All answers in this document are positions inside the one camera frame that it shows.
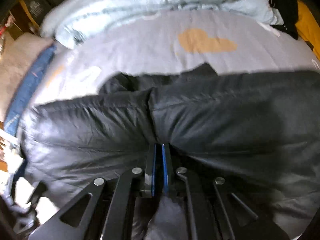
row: crumpled comforter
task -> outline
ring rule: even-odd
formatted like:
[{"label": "crumpled comforter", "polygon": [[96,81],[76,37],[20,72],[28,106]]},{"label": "crumpled comforter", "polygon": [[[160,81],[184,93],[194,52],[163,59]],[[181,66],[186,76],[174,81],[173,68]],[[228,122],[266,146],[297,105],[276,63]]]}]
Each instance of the crumpled comforter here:
[{"label": "crumpled comforter", "polygon": [[319,111],[313,71],[119,74],[97,96],[26,110],[25,178],[44,181],[62,207],[94,178],[143,164],[150,144],[169,143],[183,166],[230,180],[292,239],[320,206]]},{"label": "crumpled comforter", "polygon": [[41,26],[42,37],[55,36],[73,49],[103,30],[152,17],[161,10],[215,9],[246,15],[270,25],[283,25],[268,0],[67,0],[52,10]]}]

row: black jacket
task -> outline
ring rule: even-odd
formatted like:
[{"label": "black jacket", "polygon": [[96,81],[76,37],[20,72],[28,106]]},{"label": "black jacket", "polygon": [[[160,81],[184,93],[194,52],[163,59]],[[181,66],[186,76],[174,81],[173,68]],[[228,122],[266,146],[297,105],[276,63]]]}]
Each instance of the black jacket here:
[{"label": "black jacket", "polygon": [[28,109],[26,178],[59,207],[93,178],[113,179],[170,143],[201,176],[225,176],[292,238],[320,206],[320,75],[312,71],[110,79],[97,96]]}]

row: black cloth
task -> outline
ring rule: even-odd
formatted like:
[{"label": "black cloth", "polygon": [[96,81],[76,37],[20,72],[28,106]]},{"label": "black cloth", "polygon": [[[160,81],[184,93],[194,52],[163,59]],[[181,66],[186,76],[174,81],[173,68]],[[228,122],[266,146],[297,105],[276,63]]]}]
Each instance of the black cloth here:
[{"label": "black cloth", "polygon": [[279,10],[284,25],[272,25],[272,27],[288,33],[292,38],[299,38],[296,23],[299,20],[298,2],[297,0],[269,0],[272,8]]},{"label": "black cloth", "polygon": [[26,179],[44,181],[61,207],[94,178],[143,166],[149,144],[170,143],[185,167],[224,176],[291,238],[301,234],[320,206],[320,75],[202,68],[160,81],[117,75],[97,96],[26,110]]}]

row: bed sheet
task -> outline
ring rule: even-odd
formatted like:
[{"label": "bed sheet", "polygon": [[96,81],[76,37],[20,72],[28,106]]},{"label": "bed sheet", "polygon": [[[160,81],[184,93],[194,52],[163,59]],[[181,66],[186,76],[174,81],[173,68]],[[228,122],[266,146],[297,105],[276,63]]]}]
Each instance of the bed sheet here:
[{"label": "bed sheet", "polygon": [[219,75],[311,69],[320,62],[300,38],[248,17],[211,10],[171,11],[58,49],[31,105],[97,94],[118,72],[176,74],[208,62]]}]

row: black shiny fabric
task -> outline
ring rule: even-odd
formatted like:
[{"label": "black shiny fabric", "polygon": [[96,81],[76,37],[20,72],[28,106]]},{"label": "black shiny fabric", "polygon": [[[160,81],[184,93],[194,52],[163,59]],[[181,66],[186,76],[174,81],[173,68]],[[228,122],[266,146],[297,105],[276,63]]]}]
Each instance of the black shiny fabric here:
[{"label": "black shiny fabric", "polygon": [[291,238],[301,234],[320,206],[320,75],[208,67],[157,76],[165,85],[119,74],[98,96],[27,110],[27,180],[44,181],[61,207],[93,178],[144,163],[149,144],[170,143],[184,166],[225,176]]}]

